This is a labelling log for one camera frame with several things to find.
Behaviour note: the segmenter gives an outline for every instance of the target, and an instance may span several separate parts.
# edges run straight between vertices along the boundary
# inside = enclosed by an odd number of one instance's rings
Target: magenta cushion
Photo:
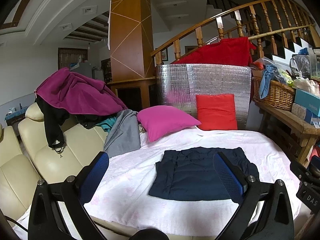
[[[170,132],[200,125],[197,119],[173,106],[153,106],[137,114],[138,121],[148,132],[150,142],[154,142]]]

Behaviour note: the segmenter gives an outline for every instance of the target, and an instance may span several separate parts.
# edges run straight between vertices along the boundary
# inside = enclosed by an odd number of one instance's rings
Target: purple fleece garment
[[[61,68],[35,90],[49,105],[70,114],[109,115],[127,109],[101,80]]]

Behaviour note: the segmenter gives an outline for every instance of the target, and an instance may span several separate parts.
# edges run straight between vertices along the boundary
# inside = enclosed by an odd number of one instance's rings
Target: silver foil sheet
[[[157,67],[160,103],[196,117],[196,95],[234,94],[238,129],[248,117],[251,70],[213,64],[176,64]]]

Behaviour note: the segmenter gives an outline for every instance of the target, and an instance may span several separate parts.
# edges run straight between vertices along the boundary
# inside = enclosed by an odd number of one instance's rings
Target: sofa headrest
[[[30,118],[35,121],[42,121],[44,119],[43,113],[41,112],[37,103],[33,103],[28,107],[26,111],[26,118]]]

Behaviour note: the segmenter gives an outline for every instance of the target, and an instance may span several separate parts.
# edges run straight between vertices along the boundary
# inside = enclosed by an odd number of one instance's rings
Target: bolt
[[[75,176],[71,175],[69,177],[67,177],[67,182],[73,182],[75,180]]]
[[[283,180],[281,180],[281,179],[277,179],[277,183],[278,183],[280,186],[283,186],[283,185],[284,185],[284,182],[283,182]]]
[[[42,186],[43,184],[44,184],[44,179],[39,179],[39,180],[38,180],[38,185],[39,185],[39,186]]]
[[[247,179],[248,179],[248,181],[250,181],[250,182],[255,182],[255,181],[256,181],[256,178],[255,178],[254,176],[252,176],[252,175],[249,175],[249,176],[247,177]]]

